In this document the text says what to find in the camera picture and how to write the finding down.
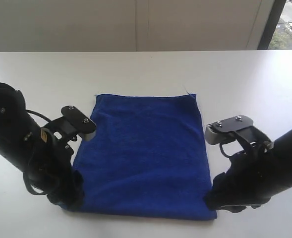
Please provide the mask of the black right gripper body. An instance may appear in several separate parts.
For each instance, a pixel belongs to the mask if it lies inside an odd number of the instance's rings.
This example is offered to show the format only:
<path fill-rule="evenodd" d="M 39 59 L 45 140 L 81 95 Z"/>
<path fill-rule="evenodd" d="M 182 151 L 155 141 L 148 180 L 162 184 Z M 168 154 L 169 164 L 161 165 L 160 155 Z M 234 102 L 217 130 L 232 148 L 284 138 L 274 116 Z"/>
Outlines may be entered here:
<path fill-rule="evenodd" d="M 227 175 L 231 188 L 229 195 L 232 205 L 263 205 L 269 201 L 257 191 L 265 178 L 261 171 L 264 166 L 260 164 L 264 161 L 265 151 L 264 146 L 255 146 L 251 152 L 241 150 L 229 156 L 231 165 L 223 173 Z"/>

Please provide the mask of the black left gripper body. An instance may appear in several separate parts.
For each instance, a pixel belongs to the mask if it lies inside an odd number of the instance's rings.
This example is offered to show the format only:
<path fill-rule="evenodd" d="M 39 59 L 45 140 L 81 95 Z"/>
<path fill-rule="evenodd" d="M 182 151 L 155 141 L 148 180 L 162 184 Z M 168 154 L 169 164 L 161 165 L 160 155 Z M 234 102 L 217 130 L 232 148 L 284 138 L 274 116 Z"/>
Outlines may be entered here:
<path fill-rule="evenodd" d="M 71 177 L 73 150 L 57 144 L 61 135 L 52 135 L 33 119 L 0 119 L 0 155 L 23 173 L 27 190 L 42 190 L 48 198 L 59 198 Z"/>

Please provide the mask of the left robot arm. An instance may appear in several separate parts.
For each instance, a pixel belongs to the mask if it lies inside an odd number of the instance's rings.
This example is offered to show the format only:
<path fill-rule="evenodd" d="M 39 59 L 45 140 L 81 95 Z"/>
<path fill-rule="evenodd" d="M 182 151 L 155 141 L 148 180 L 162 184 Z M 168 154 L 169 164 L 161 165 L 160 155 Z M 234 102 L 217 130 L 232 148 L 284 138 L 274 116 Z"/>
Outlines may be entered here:
<path fill-rule="evenodd" d="M 22 172 L 27 191 L 45 195 L 54 205 L 79 209 L 83 179 L 71 166 L 73 150 L 26 110 L 19 90 L 0 83 L 0 155 Z"/>

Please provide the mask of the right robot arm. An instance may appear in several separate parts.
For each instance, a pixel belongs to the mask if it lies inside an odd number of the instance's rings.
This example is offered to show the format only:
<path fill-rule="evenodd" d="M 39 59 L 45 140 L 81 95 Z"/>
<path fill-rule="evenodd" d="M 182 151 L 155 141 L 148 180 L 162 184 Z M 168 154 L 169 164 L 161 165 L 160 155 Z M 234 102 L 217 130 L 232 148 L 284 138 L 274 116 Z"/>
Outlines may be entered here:
<path fill-rule="evenodd" d="M 231 163 L 204 196 L 210 210 L 256 209 L 292 188 L 292 129 L 271 140 L 251 118 L 238 115 L 208 124 L 204 137 Z"/>

